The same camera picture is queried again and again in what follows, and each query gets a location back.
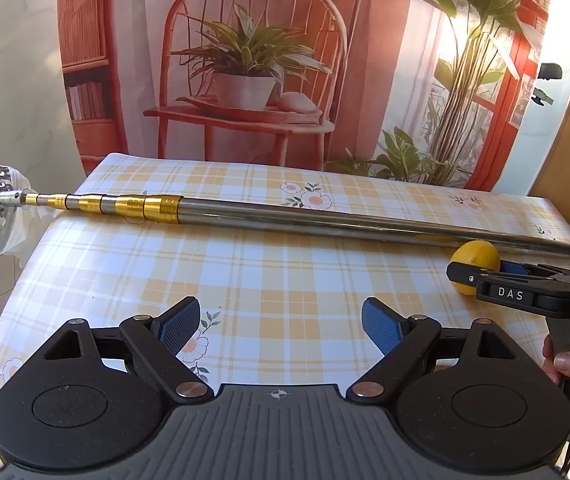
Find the telescopic steel gold pole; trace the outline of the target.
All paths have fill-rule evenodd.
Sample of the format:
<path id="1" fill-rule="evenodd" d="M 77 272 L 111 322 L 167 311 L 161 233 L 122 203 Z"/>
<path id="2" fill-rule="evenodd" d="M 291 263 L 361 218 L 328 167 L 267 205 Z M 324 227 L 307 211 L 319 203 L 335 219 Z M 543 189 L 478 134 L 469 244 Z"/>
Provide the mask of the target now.
<path id="1" fill-rule="evenodd" d="M 198 226 L 290 232 L 426 246 L 456 247 L 472 240 L 484 240 L 505 252 L 535 252 L 570 257 L 570 243 L 466 226 L 445 226 L 419 220 L 209 200 L 209 198 L 171 194 L 42 194 L 30 188 L 16 188 L 12 182 L 14 174 L 12 168 L 0 166 L 0 252 L 7 245 L 18 210 L 50 208 L 76 211 L 80 214 L 116 216 L 136 221 L 198 224 Z"/>

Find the printed room backdrop cloth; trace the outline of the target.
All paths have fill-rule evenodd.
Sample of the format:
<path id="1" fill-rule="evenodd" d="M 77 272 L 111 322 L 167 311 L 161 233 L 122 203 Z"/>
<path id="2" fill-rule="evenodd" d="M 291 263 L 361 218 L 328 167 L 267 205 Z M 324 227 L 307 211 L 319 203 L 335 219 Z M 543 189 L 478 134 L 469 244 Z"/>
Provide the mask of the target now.
<path id="1" fill-rule="evenodd" d="M 76 147 L 488 191 L 550 0 L 57 0 Z"/>

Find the yellow lemon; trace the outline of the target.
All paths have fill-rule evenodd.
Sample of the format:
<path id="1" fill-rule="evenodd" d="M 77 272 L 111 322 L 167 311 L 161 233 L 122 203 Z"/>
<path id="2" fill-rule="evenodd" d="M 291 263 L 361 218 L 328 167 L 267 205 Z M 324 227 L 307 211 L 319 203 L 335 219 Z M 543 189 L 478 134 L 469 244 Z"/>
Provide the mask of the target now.
<path id="1" fill-rule="evenodd" d="M 453 252 L 450 261 L 491 271 L 499 271 L 501 266 L 497 248 L 486 240 L 472 240 L 463 244 Z"/>

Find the plaid floral tablecloth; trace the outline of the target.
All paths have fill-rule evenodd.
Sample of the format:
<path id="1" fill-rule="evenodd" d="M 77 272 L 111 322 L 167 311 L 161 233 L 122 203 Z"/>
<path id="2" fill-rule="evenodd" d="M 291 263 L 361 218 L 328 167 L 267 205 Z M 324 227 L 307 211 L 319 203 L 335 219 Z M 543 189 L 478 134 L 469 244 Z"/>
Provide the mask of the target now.
<path id="1" fill-rule="evenodd" d="M 84 193 L 171 193 L 423 220 L 570 242 L 547 200 L 293 168 L 108 156 Z M 64 321 L 115 326 L 196 297 L 180 359 L 223 382 L 347 387 L 379 357 L 360 309 L 377 297 L 445 326 L 492 318 L 534 359 L 539 316 L 483 304 L 448 281 L 447 249 L 58 214 L 0 296 L 0 387 Z"/>

